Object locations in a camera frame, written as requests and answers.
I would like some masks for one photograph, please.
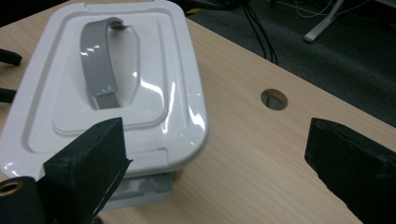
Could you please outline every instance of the wooden table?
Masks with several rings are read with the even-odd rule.
[[[2,88],[18,88],[50,15],[76,2],[0,28],[0,48],[23,57],[18,67],[0,63]],[[360,223],[304,160],[310,120],[340,122],[395,151],[396,129],[206,28],[188,25],[209,119],[204,151],[164,201],[102,211],[100,217],[118,224]],[[283,92],[288,106],[267,108],[261,101],[267,89]],[[9,107],[0,104],[0,129]]]

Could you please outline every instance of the gray carpet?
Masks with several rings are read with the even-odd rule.
[[[278,65],[396,127],[395,29],[384,25],[383,18],[367,13],[362,16],[356,9],[341,14],[314,43],[308,44],[303,41],[304,35],[324,17],[303,18],[296,8],[279,2],[270,8],[266,0],[249,1],[274,47]],[[320,11],[320,7],[311,5],[300,7]],[[340,11],[351,7],[344,6]],[[372,6],[367,4],[360,10],[367,7]],[[241,7],[201,9],[189,19],[263,57]]]

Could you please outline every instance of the gray handle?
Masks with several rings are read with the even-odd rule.
[[[111,17],[87,23],[81,33],[80,55],[89,94],[99,109],[120,107],[107,44],[107,29],[124,29],[123,21]]]

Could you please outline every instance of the container lid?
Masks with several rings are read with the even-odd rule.
[[[124,26],[104,29],[120,106],[99,109],[84,78],[81,36],[87,24],[109,18]],[[56,11],[0,137],[2,172],[38,179],[44,161],[93,124],[115,117],[123,119],[127,156],[134,160],[128,176],[175,171],[202,149],[204,95],[184,12],[176,4],[77,3]]]

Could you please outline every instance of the round hole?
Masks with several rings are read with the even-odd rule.
[[[281,91],[274,89],[262,92],[262,103],[273,110],[283,110],[288,105],[288,98]]]
[[[0,197],[12,194],[22,187],[22,182],[10,182],[0,186]]]

